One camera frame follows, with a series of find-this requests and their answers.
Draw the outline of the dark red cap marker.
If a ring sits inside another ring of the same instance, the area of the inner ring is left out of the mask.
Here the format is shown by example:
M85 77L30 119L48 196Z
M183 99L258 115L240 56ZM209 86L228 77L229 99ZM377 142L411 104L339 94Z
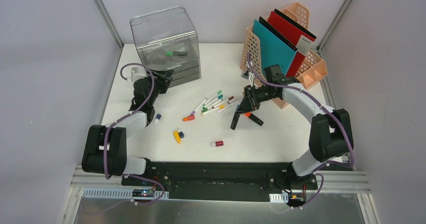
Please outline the dark red cap marker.
M226 98L226 99L222 100L221 102L219 102L219 103L215 104L215 105L213 106L213 108L217 108L217 107L219 107L219 106L221 106L221 105L223 105L223 104L227 103L228 101L230 101L230 100L232 100L232 99L234 99L234 96L231 96L231 97L229 97L229 98Z

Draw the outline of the teal cap marker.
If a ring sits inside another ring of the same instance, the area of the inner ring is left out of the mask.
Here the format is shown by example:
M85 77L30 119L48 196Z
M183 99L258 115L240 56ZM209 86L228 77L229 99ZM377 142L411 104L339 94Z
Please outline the teal cap marker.
M223 95L219 95L217 98L213 99L210 103L208 103L207 105L204 106L204 108L209 108L211 106L213 106L217 101L219 101L220 99L222 99Z

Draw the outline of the orange red short marker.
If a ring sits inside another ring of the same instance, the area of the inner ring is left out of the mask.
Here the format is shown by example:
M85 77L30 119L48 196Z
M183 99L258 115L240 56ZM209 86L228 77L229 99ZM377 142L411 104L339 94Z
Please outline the orange red short marker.
M184 122L187 122L187 121L191 121L191 120L194 120L195 119L195 116L194 115L189 115L189 116L187 116L187 117L184 117L182 120L184 121Z

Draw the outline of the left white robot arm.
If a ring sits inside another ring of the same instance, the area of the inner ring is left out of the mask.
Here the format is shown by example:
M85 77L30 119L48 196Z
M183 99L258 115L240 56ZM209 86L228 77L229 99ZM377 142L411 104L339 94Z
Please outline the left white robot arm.
M108 125L92 125L87 134L81 161L84 172L111 176L134 175L141 186L149 185L153 172L147 169L147 159L130 156L127 139L155 118L154 102L165 94L172 81L173 70L151 70L148 76L133 84L133 98L129 112Z

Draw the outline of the brown cap marker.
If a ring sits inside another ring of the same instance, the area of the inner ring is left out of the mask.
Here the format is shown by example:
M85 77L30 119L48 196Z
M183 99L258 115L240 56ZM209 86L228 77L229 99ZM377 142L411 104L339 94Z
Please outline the brown cap marker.
M232 104L234 102L237 102L238 100L240 100L243 97L243 95L240 95L238 97L235 97L233 99L231 99L230 101L228 101L228 104Z

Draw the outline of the purple cap marker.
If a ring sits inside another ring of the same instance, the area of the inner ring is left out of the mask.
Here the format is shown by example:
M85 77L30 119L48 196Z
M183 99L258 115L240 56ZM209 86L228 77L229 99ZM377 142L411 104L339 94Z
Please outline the purple cap marker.
M203 107L203 105L205 104L205 102L207 101L207 98L204 98L200 104L197 105L197 107L190 113L190 116L193 116L196 114L196 112Z

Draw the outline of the teal folder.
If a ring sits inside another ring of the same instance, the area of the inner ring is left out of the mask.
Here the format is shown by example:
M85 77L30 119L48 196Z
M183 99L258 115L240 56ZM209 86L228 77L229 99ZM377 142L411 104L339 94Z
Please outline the teal folder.
M281 72L287 74L296 56L297 48L263 17L254 21L252 32L260 41L263 73L267 67L278 64Z

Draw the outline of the yellow cap marker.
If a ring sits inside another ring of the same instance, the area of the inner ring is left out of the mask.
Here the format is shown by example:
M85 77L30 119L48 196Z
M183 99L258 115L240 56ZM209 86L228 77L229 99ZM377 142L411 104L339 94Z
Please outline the yellow cap marker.
M222 105L220 105L218 107L215 107L215 108L212 108L210 110L206 110L206 111L202 112L201 115L204 116L206 114L213 113L214 111L219 111L219 110L223 109L224 107L225 107L225 105L222 104Z

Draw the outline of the clear grey drawer organizer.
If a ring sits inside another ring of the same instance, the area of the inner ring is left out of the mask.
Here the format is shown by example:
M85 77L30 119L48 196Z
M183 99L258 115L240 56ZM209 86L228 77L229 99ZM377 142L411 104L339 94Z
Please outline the clear grey drawer organizer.
M174 70L171 86L201 78L198 34L183 6L135 16L130 27L143 64L151 70ZM188 56L166 56L167 51L186 51Z

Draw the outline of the orange cap black highlighter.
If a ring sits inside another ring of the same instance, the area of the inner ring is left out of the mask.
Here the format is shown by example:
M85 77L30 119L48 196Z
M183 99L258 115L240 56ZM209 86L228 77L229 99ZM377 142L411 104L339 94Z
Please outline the orange cap black highlighter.
M253 113L245 113L244 115L259 126L262 126L264 124L264 122L257 116L255 116Z

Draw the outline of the red folder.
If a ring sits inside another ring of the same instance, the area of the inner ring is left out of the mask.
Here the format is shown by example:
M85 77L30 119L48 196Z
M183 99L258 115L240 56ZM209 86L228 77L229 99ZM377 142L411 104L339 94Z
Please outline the red folder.
M297 53L286 73L286 77L296 76L300 66L310 51L313 42L316 40L316 36L278 9L275 9L270 13L267 21L284 38L296 47Z

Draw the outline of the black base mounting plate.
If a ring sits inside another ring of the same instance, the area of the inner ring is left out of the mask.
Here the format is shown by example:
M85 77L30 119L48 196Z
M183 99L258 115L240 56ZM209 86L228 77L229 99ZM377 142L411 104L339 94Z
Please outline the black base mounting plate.
M170 199L269 202L284 190L317 190L316 178L297 177L289 162L158 162L142 177L157 180Z

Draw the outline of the blue white small bottle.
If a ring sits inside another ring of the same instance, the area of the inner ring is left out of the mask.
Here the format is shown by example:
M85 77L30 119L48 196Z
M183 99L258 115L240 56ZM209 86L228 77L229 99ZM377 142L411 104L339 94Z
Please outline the blue white small bottle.
M154 124L157 124L162 118L161 114L156 114L155 118L154 118Z

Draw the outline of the peach plastic file rack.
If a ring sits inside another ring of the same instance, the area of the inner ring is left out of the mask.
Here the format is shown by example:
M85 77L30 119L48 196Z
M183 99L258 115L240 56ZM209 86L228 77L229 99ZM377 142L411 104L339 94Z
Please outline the peach plastic file rack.
M297 21L305 29L308 27L309 21L309 9L300 4L294 2L286 8L282 9L281 12L290 17L292 20ZM261 50L260 40L253 33L252 26L246 30L246 38L244 42L243 56L240 64L240 69L243 72L249 70L247 65L247 53L251 54L251 64L254 70L259 76L264 77L261 72ZM309 51L301 66L295 72L295 78L300 81L306 89L310 89L317 83L322 81L328 75L326 62L320 58L313 51Z

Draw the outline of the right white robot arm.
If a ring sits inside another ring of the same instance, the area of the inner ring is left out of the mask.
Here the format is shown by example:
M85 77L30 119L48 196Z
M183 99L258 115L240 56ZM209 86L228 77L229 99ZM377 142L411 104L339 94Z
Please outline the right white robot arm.
M322 105L295 77L286 77L279 65L266 67L260 87L247 85L236 108L231 129L235 130L240 115L258 110L262 102L279 98L295 107L310 123L308 150L292 161L283 186L297 189L312 174L331 163L333 158L353 154L353 137L349 113Z

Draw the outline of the blue cap black highlighter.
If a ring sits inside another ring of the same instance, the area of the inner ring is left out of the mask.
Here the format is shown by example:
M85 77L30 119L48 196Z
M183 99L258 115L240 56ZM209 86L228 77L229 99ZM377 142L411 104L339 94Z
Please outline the blue cap black highlighter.
M231 128L232 130L235 130L235 129L236 129L237 124L238 124L238 121L239 121L239 118L240 118L240 115L241 115L241 113L240 113L239 111L236 111L236 112L234 113L233 119L232 119L232 121L231 121L231 126L230 126L230 128Z

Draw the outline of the green cap black highlighter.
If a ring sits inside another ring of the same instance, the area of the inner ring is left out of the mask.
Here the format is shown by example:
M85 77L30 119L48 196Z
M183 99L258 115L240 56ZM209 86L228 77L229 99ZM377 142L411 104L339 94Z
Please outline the green cap black highlighter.
M186 57L188 56L188 53L186 51L167 51L166 56Z

